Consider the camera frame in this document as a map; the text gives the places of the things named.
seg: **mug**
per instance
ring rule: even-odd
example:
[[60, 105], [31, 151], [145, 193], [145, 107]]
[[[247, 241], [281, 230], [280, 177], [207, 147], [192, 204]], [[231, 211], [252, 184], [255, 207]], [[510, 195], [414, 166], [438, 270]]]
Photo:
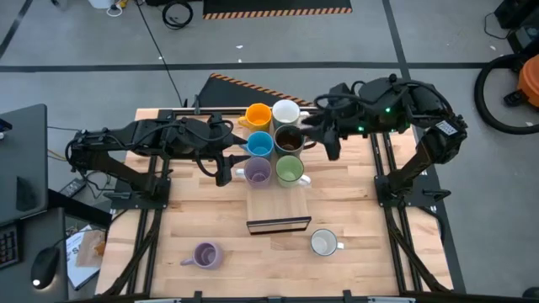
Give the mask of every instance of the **mug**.
[[338, 249], [344, 249], [344, 244], [337, 241], [337, 236], [327, 229], [319, 229], [311, 236], [311, 248], [319, 256], [331, 256]]
[[302, 160], [294, 156], [284, 156], [275, 164], [279, 184], [285, 188], [294, 187], [298, 184], [302, 186], [309, 185], [311, 179], [303, 174], [304, 170]]
[[266, 104], [253, 104], [247, 108], [245, 116], [237, 122], [251, 131], [268, 131], [271, 121], [271, 108]]
[[275, 129], [282, 125], [296, 125], [300, 118], [300, 107], [293, 101], [283, 99], [276, 102], [271, 110]]
[[255, 131], [249, 135], [247, 144], [242, 144], [240, 147], [251, 156], [270, 159], [273, 151], [273, 138], [267, 132]]
[[261, 157], [252, 157], [245, 168], [236, 169], [236, 176], [247, 179], [254, 189], [265, 188], [270, 185], [271, 163]]
[[307, 138], [302, 135], [302, 131], [295, 125], [282, 125], [275, 131], [273, 138], [275, 152], [280, 157], [286, 155], [299, 157], [304, 149], [307, 150], [317, 145], [317, 142], [306, 145]]
[[185, 259], [180, 265], [194, 264], [203, 269], [218, 269], [223, 259], [222, 249], [215, 243], [202, 242], [193, 251], [193, 257]]

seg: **green mug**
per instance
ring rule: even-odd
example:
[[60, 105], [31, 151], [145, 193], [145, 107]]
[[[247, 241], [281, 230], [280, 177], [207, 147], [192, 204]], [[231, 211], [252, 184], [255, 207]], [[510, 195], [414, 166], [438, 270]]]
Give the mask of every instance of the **green mug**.
[[284, 156], [275, 165], [275, 171], [279, 184], [285, 188], [297, 186], [307, 186], [311, 184], [311, 179], [304, 175], [305, 168], [302, 160], [294, 156]]

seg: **keyboard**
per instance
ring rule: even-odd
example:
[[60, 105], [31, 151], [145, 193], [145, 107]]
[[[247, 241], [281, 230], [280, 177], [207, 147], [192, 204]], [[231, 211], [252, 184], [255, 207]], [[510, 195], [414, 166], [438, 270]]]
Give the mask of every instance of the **keyboard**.
[[21, 261], [19, 224], [0, 226], [0, 270]]

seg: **caution tape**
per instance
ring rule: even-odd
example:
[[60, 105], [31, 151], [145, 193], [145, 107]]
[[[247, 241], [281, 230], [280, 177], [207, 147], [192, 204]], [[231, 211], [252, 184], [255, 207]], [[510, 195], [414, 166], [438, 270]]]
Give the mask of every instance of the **caution tape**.
[[219, 74], [219, 73], [212, 73], [210, 75], [210, 77], [213, 77], [213, 78], [216, 78], [216, 79], [219, 79], [219, 80], [222, 80], [222, 81], [227, 81], [227, 82], [230, 82], [230, 83], [234, 83], [236, 85], [241, 85], [241, 86], [246, 87], [246, 88], [255, 89], [255, 90], [258, 90], [261, 93], [268, 93], [268, 94], [274, 95], [274, 96], [276, 96], [278, 98], [291, 100], [291, 101], [294, 101], [296, 104], [298, 104], [300, 106], [309, 106], [309, 105], [311, 105], [310, 103], [303, 100], [302, 98], [297, 98], [297, 97], [294, 97], [294, 96], [291, 96], [291, 95], [287, 95], [285, 93], [280, 93], [280, 92], [277, 92], [277, 91], [275, 91], [273, 89], [263, 88], [263, 87], [261, 87], [259, 85], [252, 84], [252, 83], [245, 82], [245, 81], [241, 81], [241, 80], [237, 80], [237, 79], [234, 79], [232, 77], [227, 77], [227, 76]]
[[210, 19], [239, 19], [239, 18], [260, 18], [260, 17], [280, 17], [280, 16], [304, 16], [330, 13], [352, 13], [352, 8], [306, 8], [306, 9], [284, 9], [254, 12], [233, 12], [233, 13], [206, 13], [205, 20]]

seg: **black rubber mat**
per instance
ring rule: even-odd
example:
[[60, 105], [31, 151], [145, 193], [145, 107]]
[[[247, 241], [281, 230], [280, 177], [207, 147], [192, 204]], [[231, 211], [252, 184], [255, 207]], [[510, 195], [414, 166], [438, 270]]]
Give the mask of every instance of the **black rubber mat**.
[[200, 107], [248, 107], [254, 103], [272, 106], [281, 99], [289, 99], [300, 106], [310, 105], [307, 101], [273, 89], [212, 73], [199, 94]]
[[352, 13], [350, 0], [204, 0], [204, 19]]

